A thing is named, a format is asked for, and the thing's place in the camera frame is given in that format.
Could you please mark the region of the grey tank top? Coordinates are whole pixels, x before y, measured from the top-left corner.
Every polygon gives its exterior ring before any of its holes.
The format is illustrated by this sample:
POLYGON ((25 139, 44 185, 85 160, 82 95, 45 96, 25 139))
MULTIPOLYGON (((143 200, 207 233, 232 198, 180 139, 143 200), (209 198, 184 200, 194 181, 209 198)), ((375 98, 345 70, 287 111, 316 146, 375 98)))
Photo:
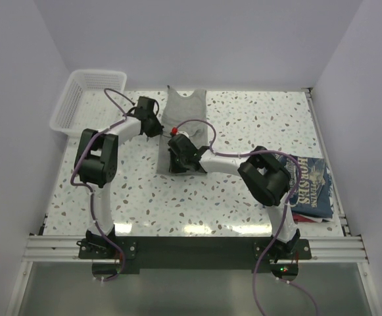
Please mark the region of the grey tank top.
POLYGON ((185 123, 179 129, 187 133, 189 139, 197 148, 208 145, 208 126, 203 122, 199 122, 199 120, 207 121, 206 90, 196 89, 191 95, 183 96, 173 87, 168 86, 167 93, 167 103, 161 116, 161 125, 163 125, 164 130, 159 140, 156 172, 163 175, 172 175, 169 171, 170 152, 168 151, 168 140, 171 138, 170 132, 173 127, 177 127, 186 120, 198 119, 198 121, 185 123))

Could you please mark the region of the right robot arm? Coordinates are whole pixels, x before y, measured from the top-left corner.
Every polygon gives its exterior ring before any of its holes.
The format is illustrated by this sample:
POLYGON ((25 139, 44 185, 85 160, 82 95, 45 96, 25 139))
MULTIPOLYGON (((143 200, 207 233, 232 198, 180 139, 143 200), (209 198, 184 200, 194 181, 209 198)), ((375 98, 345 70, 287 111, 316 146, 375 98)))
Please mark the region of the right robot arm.
POLYGON ((168 151, 169 171, 173 174, 192 171, 239 176, 253 198, 268 212, 274 253, 287 259, 296 252, 300 231, 288 210, 291 173, 279 160, 281 157, 291 160, 291 156, 263 146, 243 154, 219 153, 208 146, 197 148, 183 134, 177 134, 168 141, 168 151))

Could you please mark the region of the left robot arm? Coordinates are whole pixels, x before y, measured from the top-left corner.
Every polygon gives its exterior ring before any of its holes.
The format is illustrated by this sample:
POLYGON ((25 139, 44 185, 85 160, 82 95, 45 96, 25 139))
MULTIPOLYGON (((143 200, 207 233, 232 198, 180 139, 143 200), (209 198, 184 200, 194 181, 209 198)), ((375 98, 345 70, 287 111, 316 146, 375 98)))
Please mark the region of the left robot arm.
POLYGON ((70 183, 88 190, 90 226, 87 231, 100 235, 94 241, 93 250, 102 258, 112 257, 116 252, 116 242, 109 234, 114 231, 110 185, 117 174, 118 148, 136 136, 161 135, 159 109, 157 100, 140 96, 121 120, 102 130, 86 128, 80 136, 70 183))

